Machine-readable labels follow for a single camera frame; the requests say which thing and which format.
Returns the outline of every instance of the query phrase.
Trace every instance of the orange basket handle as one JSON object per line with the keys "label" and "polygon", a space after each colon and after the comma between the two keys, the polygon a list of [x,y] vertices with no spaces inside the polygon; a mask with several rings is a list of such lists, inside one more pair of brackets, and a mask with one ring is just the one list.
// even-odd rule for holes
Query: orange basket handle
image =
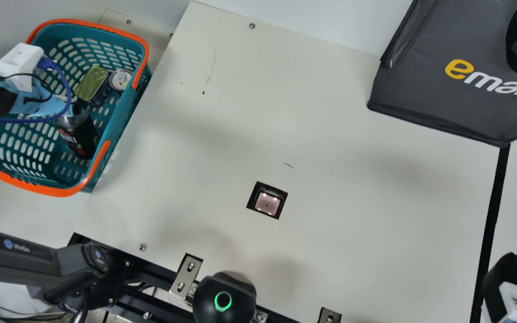
{"label": "orange basket handle", "polygon": [[107,153],[107,150],[109,150],[109,146],[111,146],[111,141],[105,140],[103,145],[101,146],[101,149],[99,149],[99,153],[95,156],[95,162],[91,166],[91,169],[87,176],[85,176],[84,179],[82,179],[79,184],[76,186],[73,186],[72,188],[49,188],[47,186],[43,185],[35,185],[28,182],[23,182],[22,180],[19,180],[17,178],[13,178],[11,175],[4,173],[0,171],[0,180],[11,184],[13,186],[16,186],[18,188],[23,188],[23,190],[28,190],[30,192],[36,192],[39,194],[45,194],[47,196],[57,196],[57,197],[66,197],[71,196],[80,190],[84,189],[85,186],[88,184],[88,182],[93,178],[93,175],[97,171],[97,168],[99,168],[99,164],[103,160],[103,157],[105,156],[105,153]]}
{"label": "orange basket handle", "polygon": [[39,33],[39,31],[41,29],[43,29],[43,27],[46,27],[46,26],[49,26],[52,24],[73,24],[73,25],[97,28],[97,29],[101,29],[102,31],[109,31],[109,32],[115,33],[117,35],[121,35],[123,37],[132,39],[132,40],[140,43],[143,46],[143,49],[145,49],[145,55],[143,56],[141,64],[137,68],[137,73],[135,74],[135,78],[133,78],[133,82],[131,82],[131,87],[134,88],[135,90],[137,90],[137,88],[139,86],[139,81],[141,80],[141,76],[143,75],[143,70],[145,69],[147,61],[149,61],[149,44],[145,41],[145,39],[143,39],[142,37],[139,37],[137,35],[131,34],[127,31],[122,31],[121,29],[96,24],[94,22],[88,22],[88,21],[77,20],[77,19],[55,19],[55,20],[49,20],[49,21],[44,22],[41,25],[37,26],[37,28],[35,28],[35,30],[33,30],[31,32],[31,35],[29,35],[29,37],[27,38],[27,41],[26,41],[27,44],[30,44],[33,41],[33,39],[35,38],[37,33]]}

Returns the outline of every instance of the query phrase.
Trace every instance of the gray shopping bag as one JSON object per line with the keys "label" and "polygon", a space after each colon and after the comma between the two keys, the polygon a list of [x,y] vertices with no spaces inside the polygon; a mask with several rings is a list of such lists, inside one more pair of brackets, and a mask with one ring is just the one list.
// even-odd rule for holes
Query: gray shopping bag
{"label": "gray shopping bag", "polygon": [[517,139],[517,0],[414,0],[368,108],[506,147]]}

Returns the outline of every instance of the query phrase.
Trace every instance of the black ball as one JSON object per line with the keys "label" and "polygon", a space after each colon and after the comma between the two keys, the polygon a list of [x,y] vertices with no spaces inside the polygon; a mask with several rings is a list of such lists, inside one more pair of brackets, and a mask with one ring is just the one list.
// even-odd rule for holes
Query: black ball
{"label": "black ball", "polygon": [[205,277],[193,297],[196,323],[250,322],[256,309],[256,289],[219,272]]}

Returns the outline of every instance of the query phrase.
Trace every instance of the green light ring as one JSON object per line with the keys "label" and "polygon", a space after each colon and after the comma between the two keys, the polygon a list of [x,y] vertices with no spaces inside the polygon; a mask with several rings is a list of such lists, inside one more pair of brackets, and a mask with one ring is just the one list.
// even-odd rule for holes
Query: green light ring
{"label": "green light ring", "polygon": [[[226,294],[226,296],[228,296],[228,305],[225,307],[219,305],[219,296],[221,296],[222,294]],[[228,310],[228,308],[231,305],[232,305],[232,296],[228,292],[220,292],[217,294],[217,296],[215,296],[215,309],[217,311],[222,313],[222,312]]]}

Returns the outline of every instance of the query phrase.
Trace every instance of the can lid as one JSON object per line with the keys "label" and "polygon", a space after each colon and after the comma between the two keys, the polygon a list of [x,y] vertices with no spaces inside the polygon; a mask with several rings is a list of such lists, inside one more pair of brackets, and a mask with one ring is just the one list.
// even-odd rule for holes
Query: can lid
{"label": "can lid", "polygon": [[123,91],[127,88],[129,82],[131,82],[131,78],[133,78],[133,72],[119,68],[111,73],[109,84],[111,84],[111,87],[115,90]]}
{"label": "can lid", "polygon": [[75,95],[81,100],[91,100],[101,85],[109,76],[109,71],[101,66],[93,66],[90,68],[85,76],[75,89]]}

